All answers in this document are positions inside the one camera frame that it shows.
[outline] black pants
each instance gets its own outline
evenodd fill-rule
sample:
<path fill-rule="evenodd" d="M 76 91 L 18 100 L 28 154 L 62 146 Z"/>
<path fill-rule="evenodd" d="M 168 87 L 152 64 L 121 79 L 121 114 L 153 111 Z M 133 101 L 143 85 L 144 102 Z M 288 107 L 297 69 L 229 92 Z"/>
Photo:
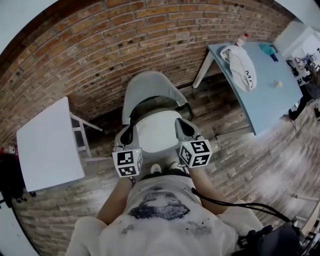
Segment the black pants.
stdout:
<path fill-rule="evenodd" d="M 300 86 L 302 92 L 302 98 L 300 99 L 300 104 L 296 111 L 289 111 L 290 118 L 294 121 L 301 114 L 301 112 L 305 109 L 307 103 L 312 99 L 310 94 L 308 93 L 306 86 Z"/>
<path fill-rule="evenodd" d="M 155 178 L 155 177 L 160 177 L 160 176 L 166 176 L 166 175 L 177 175 L 177 176 L 191 178 L 191 176 L 188 173 L 184 172 L 183 170 L 171 169 L 171 170 L 164 170 L 163 172 L 156 171 L 155 173 L 147 174 L 143 176 L 143 178 L 140 179 L 140 181 Z"/>

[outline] white t-shirt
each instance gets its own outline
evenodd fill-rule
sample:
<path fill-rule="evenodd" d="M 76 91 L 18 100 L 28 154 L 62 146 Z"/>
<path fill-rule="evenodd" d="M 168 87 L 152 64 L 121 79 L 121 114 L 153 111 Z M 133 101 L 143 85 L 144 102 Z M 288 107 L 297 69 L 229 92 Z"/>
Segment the white t-shirt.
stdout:
<path fill-rule="evenodd" d="M 263 226 L 247 208 L 229 207 L 215 216 L 191 193 L 188 177 L 142 180 L 131 190 L 124 213 L 107 226 L 79 219 L 66 256 L 225 256 L 238 235 Z"/>

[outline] blue table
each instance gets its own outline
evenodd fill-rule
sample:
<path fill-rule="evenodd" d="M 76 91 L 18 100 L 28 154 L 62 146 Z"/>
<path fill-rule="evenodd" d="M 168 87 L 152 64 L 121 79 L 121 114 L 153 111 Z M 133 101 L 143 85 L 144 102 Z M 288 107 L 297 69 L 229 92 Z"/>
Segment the blue table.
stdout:
<path fill-rule="evenodd" d="M 233 81 L 227 64 L 220 56 L 221 50 L 230 43 L 208 45 L 207 54 L 202 67 L 195 78 L 193 88 L 197 88 L 213 61 L 216 61 L 247 118 L 249 126 L 232 132 L 217 135 L 217 139 L 239 136 L 247 133 L 258 135 L 271 128 L 279 118 L 297 103 L 302 97 L 301 90 L 285 59 L 276 53 L 278 62 L 260 49 L 260 42 L 247 42 L 243 48 L 251 58 L 256 72 L 256 88 L 250 92 L 241 90 Z M 283 86 L 276 87 L 281 81 Z"/>

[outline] light blue tabletop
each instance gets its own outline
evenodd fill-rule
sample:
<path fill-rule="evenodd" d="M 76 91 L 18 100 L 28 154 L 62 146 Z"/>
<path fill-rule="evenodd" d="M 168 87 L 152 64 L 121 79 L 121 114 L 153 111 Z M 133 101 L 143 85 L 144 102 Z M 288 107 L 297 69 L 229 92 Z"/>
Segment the light blue tabletop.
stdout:
<path fill-rule="evenodd" d="M 279 61 L 275 62 L 260 49 L 260 44 L 261 42 L 247 42 L 243 46 L 256 72 L 256 88 L 250 92 L 241 90 L 234 83 L 229 64 L 220 56 L 221 49 L 230 43 L 208 45 L 214 60 L 231 85 L 255 135 L 272 128 L 279 118 L 302 97 L 297 80 L 285 59 L 280 53 L 276 53 Z M 281 88 L 276 87 L 278 81 L 283 84 Z"/>

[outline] white cloth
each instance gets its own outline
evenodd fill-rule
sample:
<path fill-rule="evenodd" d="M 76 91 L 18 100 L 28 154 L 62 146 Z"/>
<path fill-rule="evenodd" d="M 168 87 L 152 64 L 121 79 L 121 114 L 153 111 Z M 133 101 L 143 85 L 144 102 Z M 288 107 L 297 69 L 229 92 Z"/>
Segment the white cloth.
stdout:
<path fill-rule="evenodd" d="M 76 222 L 66 256 L 226 256 L 238 234 L 261 230 L 250 209 L 215 216 L 191 193 L 192 180 L 161 176 L 138 182 L 124 214 L 107 226 L 93 217 Z"/>
<path fill-rule="evenodd" d="M 245 49 L 237 45 L 229 45 L 220 52 L 223 60 L 230 64 L 234 83 L 244 92 L 250 92 L 257 86 L 257 74 Z"/>

